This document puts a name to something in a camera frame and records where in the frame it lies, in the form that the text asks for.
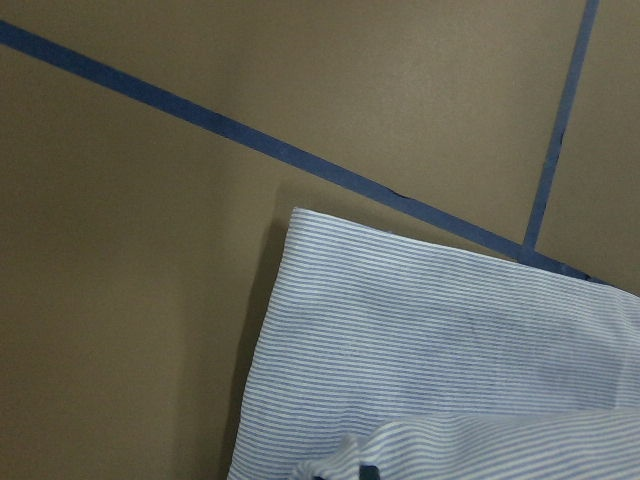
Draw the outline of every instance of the towel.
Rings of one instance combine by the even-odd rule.
[[[456,422],[639,407],[638,297],[295,209],[229,478],[295,478],[409,417],[453,445]]]

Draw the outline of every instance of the brown surface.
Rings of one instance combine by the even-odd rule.
[[[520,241],[582,2],[394,5],[5,2],[1,13]],[[637,219],[640,146],[625,130],[638,119],[637,65],[610,54],[637,32],[607,9],[541,247],[639,292],[640,229],[616,220]],[[0,59],[2,478],[224,478],[295,205],[488,253],[17,52]],[[614,95],[601,83],[615,69]],[[578,148],[600,132],[616,164],[586,208],[571,172],[605,177],[597,145]],[[578,242],[563,215],[602,233]],[[612,247],[594,263],[600,238]]]

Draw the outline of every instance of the dark blue tape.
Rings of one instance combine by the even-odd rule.
[[[518,257],[522,263],[530,263],[535,261],[535,258],[537,258],[533,255],[533,251],[536,247],[536,243],[538,242],[538,237],[540,236],[542,219],[544,218],[544,213],[547,209],[551,185],[553,183],[553,177],[555,176],[556,167],[558,166],[558,158],[560,157],[560,151],[562,149],[562,140],[569,123],[571,107],[573,106],[573,101],[578,89],[580,72],[587,53],[587,46],[589,44],[589,37],[591,35],[593,23],[598,11],[598,3],[599,0],[587,0],[584,8],[582,21],[580,23],[580,30],[578,31],[576,44],[571,57],[569,72],[567,73],[562,97],[560,98],[560,105],[558,106],[558,111],[556,113],[555,124],[553,125],[553,131],[549,141],[549,147],[547,149],[547,157],[542,168],[540,182],[538,183],[538,191],[536,192],[536,198],[533,202],[533,208],[531,209],[531,216],[529,217],[527,232],[525,233],[524,242],[522,243],[522,253]]]
[[[74,73],[205,130],[329,180],[490,250],[510,258],[518,258],[521,247],[512,240],[496,235],[426,203],[400,195],[384,185],[339,165],[2,20],[0,20],[0,41],[26,55]],[[532,258],[539,265],[539,268],[576,278],[590,278],[583,272],[549,259],[544,255],[535,253]]]

